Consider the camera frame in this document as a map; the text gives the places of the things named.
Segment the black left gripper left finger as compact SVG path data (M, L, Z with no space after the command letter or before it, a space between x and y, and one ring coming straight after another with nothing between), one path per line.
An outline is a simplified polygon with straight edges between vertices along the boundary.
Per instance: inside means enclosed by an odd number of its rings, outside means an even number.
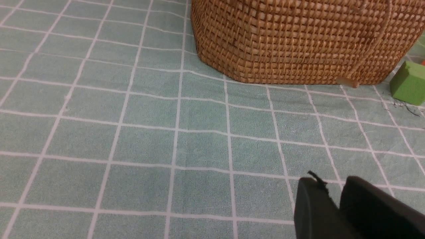
M308 171L298 181L294 225L297 239L361 239L329 195L327 183Z

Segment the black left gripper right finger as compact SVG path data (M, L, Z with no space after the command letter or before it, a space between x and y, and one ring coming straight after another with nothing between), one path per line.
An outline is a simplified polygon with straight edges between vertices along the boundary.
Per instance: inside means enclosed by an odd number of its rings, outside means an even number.
M357 176L347 178L339 209L363 239L425 237L424 214Z

